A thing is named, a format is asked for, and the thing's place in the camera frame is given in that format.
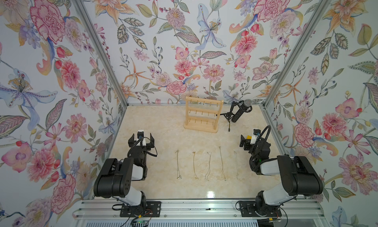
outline microphone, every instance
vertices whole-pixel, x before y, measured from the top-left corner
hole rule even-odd
[[[252,110],[252,107],[251,107],[252,106],[252,100],[246,99],[244,101],[240,101],[238,106],[239,106],[239,110],[232,117],[232,119],[231,119],[232,122],[236,122],[244,112],[250,112]]]

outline green leaf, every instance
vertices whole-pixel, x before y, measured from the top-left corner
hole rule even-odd
[[[337,187],[334,189],[334,192],[336,192],[338,195],[342,197],[356,196],[352,191],[344,187]]]
[[[336,33],[335,34],[335,40],[336,44],[341,48],[341,49],[348,49],[348,40],[347,37],[343,34]]]
[[[188,7],[187,7],[187,5],[186,5],[185,3],[180,2],[180,3],[178,4],[178,6],[181,8],[182,11],[185,11],[185,12],[188,12],[188,13],[189,13],[189,9],[188,9]]]
[[[365,62],[359,62],[355,65],[348,66],[351,69],[358,69],[366,74],[374,74],[375,69],[374,69],[375,62],[373,61],[365,61]]]
[[[354,52],[352,52],[351,54],[349,54],[348,56],[357,57],[359,55],[366,53],[367,50],[368,50],[367,48],[359,48],[359,49],[355,50]]]
[[[163,23],[160,28],[159,28],[159,31],[157,32],[158,34],[161,34],[163,33],[164,31],[168,31],[168,30],[172,30],[173,27],[168,23],[168,22],[165,22]]]
[[[337,192],[335,192],[334,190],[332,190],[332,194],[333,194],[333,196],[335,198],[337,198],[338,200],[340,200],[340,202],[342,202],[341,197],[340,197],[340,195]]]
[[[372,29],[366,24],[362,24],[361,29],[357,36],[357,42],[360,45],[366,45],[369,43],[372,37]]]
[[[150,18],[152,16],[151,10],[146,5],[137,4],[136,6],[139,8],[139,11],[144,17]]]

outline gold necklace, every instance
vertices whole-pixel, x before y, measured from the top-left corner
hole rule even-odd
[[[181,179],[180,169],[178,168],[178,150],[175,153],[177,153],[177,179]]]

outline orange lily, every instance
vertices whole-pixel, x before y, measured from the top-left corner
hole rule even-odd
[[[294,95],[294,100],[295,100],[295,103],[298,105],[298,103],[297,103],[297,98],[296,98],[296,96],[295,96],[295,91],[297,91],[297,92],[299,92],[300,93],[300,91],[298,90],[298,89],[296,89],[296,86],[299,84],[299,82],[302,80],[302,78],[303,78],[303,76],[304,76],[304,74],[302,75],[302,77],[300,78],[300,80],[296,83],[296,84],[294,84],[294,86],[292,86],[291,84],[288,84],[288,83],[286,83],[286,84],[284,84],[284,85],[282,85],[281,87],[284,87],[284,86],[286,86],[286,89],[287,90],[289,90],[288,92],[285,92],[284,94],[286,94],[286,96],[284,96],[284,97],[287,97],[287,96],[289,96],[290,94],[291,94],[291,92],[293,93],[293,95]]]
[[[134,82],[133,82],[133,84],[135,83],[135,80],[136,80],[136,84],[135,84],[135,87],[136,87],[136,86],[138,85],[138,76],[141,77],[141,78],[145,78],[145,79],[150,79],[150,78],[146,78],[146,77],[140,75],[140,74],[144,73],[145,71],[137,72],[137,71],[136,71],[136,68],[135,68],[135,64],[134,64],[133,59],[131,59],[131,61],[133,62],[134,73],[133,73],[133,74],[129,74],[128,76],[126,76],[126,77],[125,77],[125,80],[123,81],[123,83],[126,82],[127,78],[129,78],[129,77],[135,77],[135,78],[134,78]]]

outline pink peony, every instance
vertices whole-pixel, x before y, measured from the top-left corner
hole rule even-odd
[[[297,124],[295,126],[295,138],[303,147],[308,148],[314,144],[312,140],[314,134],[311,131],[311,128],[305,124]]]
[[[189,73],[192,70],[192,63],[189,60],[183,59],[179,60],[176,65],[175,69],[178,71],[180,74],[186,74]]]
[[[269,62],[263,62],[260,67],[253,68],[253,78],[252,80],[259,80],[267,77],[270,73],[276,71],[279,65],[272,65]]]
[[[34,6],[30,8],[30,16],[39,34],[54,44],[63,40],[64,21],[59,8],[48,0],[34,0]]]
[[[237,65],[240,68],[245,68],[247,66],[248,61],[249,61],[250,58],[251,58],[251,55],[241,55],[235,61],[235,65]]]
[[[224,69],[221,68],[220,65],[215,66],[215,64],[213,64],[211,67],[207,66],[203,72],[203,77],[205,79],[209,78],[213,83],[217,82],[224,76]]]
[[[167,85],[167,91],[178,95],[186,91],[186,84],[182,84],[181,81],[174,81]]]
[[[354,118],[359,115],[356,111],[357,104],[353,98],[349,98],[347,101],[336,107],[336,112],[340,113],[344,118]]]
[[[258,0],[253,15],[258,14],[258,21],[267,22],[284,12],[289,2],[290,0]]]
[[[107,78],[106,78],[106,73],[105,70],[102,69],[101,73],[96,74],[96,89],[101,92],[102,96],[105,97],[106,95],[106,90],[108,89],[107,85]]]
[[[71,143],[78,141],[78,137],[87,135],[87,124],[85,124],[86,119],[81,116],[81,113],[71,116],[71,120],[67,120],[66,126],[63,127],[63,131],[66,131],[66,138],[71,138]]]
[[[31,165],[28,166],[30,181],[38,182],[39,179],[45,179],[54,167],[54,153],[49,149],[36,151],[31,158]]]
[[[58,181],[58,185],[54,187],[53,196],[51,197],[52,212],[60,214],[69,205],[75,192],[75,185],[75,178],[71,174]]]
[[[89,92],[89,88],[87,87],[87,83],[85,80],[81,80],[79,87],[78,87],[79,97],[81,100],[85,101],[86,97],[89,97],[91,93]]]
[[[308,107],[302,106],[295,112],[295,117],[297,117],[297,121],[302,124],[309,124],[309,120],[312,116],[312,109]]]
[[[189,55],[188,48],[185,48],[185,49],[181,47],[176,48],[176,60],[186,59],[188,55]]]
[[[323,116],[322,126],[331,136],[341,136],[347,129],[347,122],[336,113],[327,113]]]
[[[80,72],[76,63],[72,61],[65,61],[60,69],[60,74],[64,84],[70,89],[74,89],[78,86],[80,80]]]
[[[170,77],[169,75],[164,72],[163,74],[159,74],[157,77],[156,77],[156,83],[160,86],[167,86],[169,83],[171,82],[170,80]]]
[[[31,148],[28,143],[22,143],[20,147],[10,149],[1,157],[1,160],[17,172],[22,172],[26,164],[30,162]]]
[[[239,55],[250,53],[257,46],[256,37],[253,35],[243,36],[235,46],[235,52]]]
[[[369,195],[369,192],[372,190],[378,191],[378,184],[374,181],[378,179],[378,173],[370,171],[373,167],[370,162],[363,164],[363,161],[364,157],[361,154],[357,154],[357,156],[349,154],[346,160],[340,158],[339,167],[344,170],[341,173],[343,175],[343,184],[350,185],[355,192],[357,191],[358,184],[359,191],[365,195]]]

